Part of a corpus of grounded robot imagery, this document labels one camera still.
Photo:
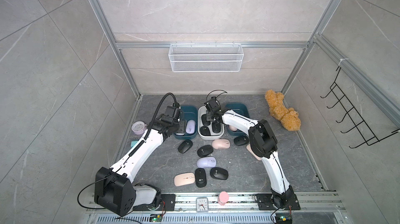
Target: pink bottle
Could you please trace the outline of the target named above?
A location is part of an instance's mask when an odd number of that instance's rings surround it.
[[[223,206],[225,203],[227,203],[227,201],[229,201],[228,193],[225,191],[220,192],[220,195],[218,196],[218,203]]]

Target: clock face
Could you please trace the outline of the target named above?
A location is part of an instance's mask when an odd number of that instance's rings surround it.
[[[199,197],[196,199],[196,211],[197,212],[208,212],[207,197]]]

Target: black computer mouse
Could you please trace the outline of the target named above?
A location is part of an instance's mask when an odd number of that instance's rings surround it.
[[[206,114],[201,116],[201,122],[203,123],[204,126],[208,126],[211,123],[210,121],[207,121],[207,115]]]
[[[248,138],[248,136],[236,137],[235,139],[233,139],[233,143],[234,143],[236,146],[246,145],[246,144],[249,143],[249,138]]]
[[[209,154],[211,154],[213,151],[214,151],[214,149],[211,145],[206,145],[206,146],[199,148],[199,150],[197,151],[197,154],[200,157],[206,157]]]
[[[221,124],[220,123],[213,122],[211,126],[212,126],[212,131],[214,133],[217,134],[217,133],[221,132]]]
[[[228,172],[223,168],[214,167],[210,170],[210,176],[214,179],[226,180],[228,178]]]
[[[203,126],[200,128],[200,134],[202,134],[205,137],[211,136],[210,129],[207,126]]]
[[[184,152],[188,151],[192,146],[193,142],[191,140],[185,140],[179,145],[177,150],[179,153],[183,154]]]
[[[207,176],[206,176],[206,171],[204,168],[198,168],[194,172],[194,177],[196,179],[196,186],[199,188],[203,188],[207,185]]]

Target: mounting plate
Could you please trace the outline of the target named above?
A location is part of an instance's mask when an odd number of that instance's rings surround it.
[[[174,194],[161,194],[161,204],[155,211],[163,210],[163,201],[165,202],[165,211],[173,211],[175,208]],[[145,204],[139,205],[134,211],[150,211]]]
[[[259,210],[276,210],[276,207],[273,206],[272,201],[270,200],[271,197],[272,194],[256,194]],[[287,205],[290,205],[292,210],[300,210],[299,201],[296,195],[289,200]]]

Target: marble wall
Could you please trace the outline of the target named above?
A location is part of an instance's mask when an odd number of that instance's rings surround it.
[[[308,41],[329,0],[99,0],[118,41]]]
[[[332,109],[335,96],[329,92],[337,72],[337,65],[317,46],[310,53],[290,87],[285,99],[299,110],[303,135],[312,157],[330,190],[336,190],[354,223],[397,223],[400,200],[400,134],[372,146],[363,142],[356,129],[343,134],[354,125],[340,104]],[[337,84],[353,103],[378,138],[396,130],[396,126],[369,99],[369,97],[343,72]],[[346,110],[349,102],[342,100]],[[361,118],[351,112],[356,123]],[[359,125],[366,138],[372,133],[365,124]]]
[[[400,0],[343,0],[323,35],[400,105]]]
[[[280,91],[300,56],[301,48],[246,48],[238,72],[172,72],[166,48],[123,49],[142,93],[204,94],[222,89],[231,93]]]
[[[135,100],[89,2],[0,0],[0,81],[0,222],[86,222]]]

